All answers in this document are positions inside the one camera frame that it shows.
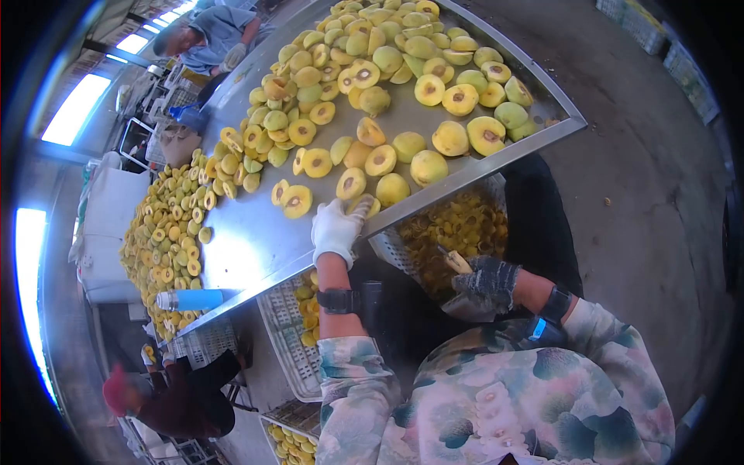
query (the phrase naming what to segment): blue thermos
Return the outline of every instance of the blue thermos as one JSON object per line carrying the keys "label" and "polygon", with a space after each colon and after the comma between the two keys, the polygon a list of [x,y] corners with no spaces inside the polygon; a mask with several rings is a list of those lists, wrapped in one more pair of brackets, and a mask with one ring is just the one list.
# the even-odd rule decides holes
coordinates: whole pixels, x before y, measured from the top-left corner
{"label": "blue thermos", "polygon": [[155,297],[158,307],[169,312],[213,310],[224,301],[219,289],[171,289]]}

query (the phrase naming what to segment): dark red jacket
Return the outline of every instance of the dark red jacket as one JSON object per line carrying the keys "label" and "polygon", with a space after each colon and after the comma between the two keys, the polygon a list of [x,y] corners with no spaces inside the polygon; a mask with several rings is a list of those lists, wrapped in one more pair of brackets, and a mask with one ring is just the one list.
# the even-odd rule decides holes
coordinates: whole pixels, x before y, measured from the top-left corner
{"label": "dark red jacket", "polygon": [[165,368],[170,385],[160,373],[151,373],[153,398],[145,403],[137,420],[160,434],[179,439],[219,437],[219,428],[209,422],[186,383],[183,367],[173,363]]}

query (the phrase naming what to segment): man in blue shirt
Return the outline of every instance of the man in blue shirt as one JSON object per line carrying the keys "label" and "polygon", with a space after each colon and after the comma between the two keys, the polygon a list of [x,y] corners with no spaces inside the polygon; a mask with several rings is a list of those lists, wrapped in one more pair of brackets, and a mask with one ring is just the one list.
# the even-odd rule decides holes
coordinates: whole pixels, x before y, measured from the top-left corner
{"label": "man in blue shirt", "polygon": [[191,23],[174,23],[158,34],[153,51],[181,56],[199,74],[216,76],[234,70],[276,27],[261,24],[256,13],[226,6],[210,7]]}

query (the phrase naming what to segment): red hat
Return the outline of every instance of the red hat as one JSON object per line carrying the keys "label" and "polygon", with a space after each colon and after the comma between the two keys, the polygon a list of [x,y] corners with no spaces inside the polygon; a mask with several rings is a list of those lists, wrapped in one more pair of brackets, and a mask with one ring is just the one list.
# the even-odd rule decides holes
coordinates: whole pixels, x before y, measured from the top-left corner
{"label": "red hat", "polygon": [[126,416],[126,403],[124,402],[124,390],[126,389],[126,374],[121,365],[114,365],[114,370],[103,383],[103,399],[109,410],[117,417]]}

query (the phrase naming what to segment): black wrist strap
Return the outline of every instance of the black wrist strap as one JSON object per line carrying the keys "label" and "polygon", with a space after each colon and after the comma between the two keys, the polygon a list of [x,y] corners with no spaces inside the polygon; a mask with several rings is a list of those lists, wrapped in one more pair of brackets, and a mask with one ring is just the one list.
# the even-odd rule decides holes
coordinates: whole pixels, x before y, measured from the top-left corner
{"label": "black wrist strap", "polygon": [[326,289],[316,295],[318,303],[331,315],[358,313],[362,304],[359,293],[349,289]]}
{"label": "black wrist strap", "polygon": [[573,297],[567,289],[563,289],[556,284],[553,286],[548,302],[540,310],[540,317],[557,328],[562,327],[560,320],[571,306],[571,299]]}

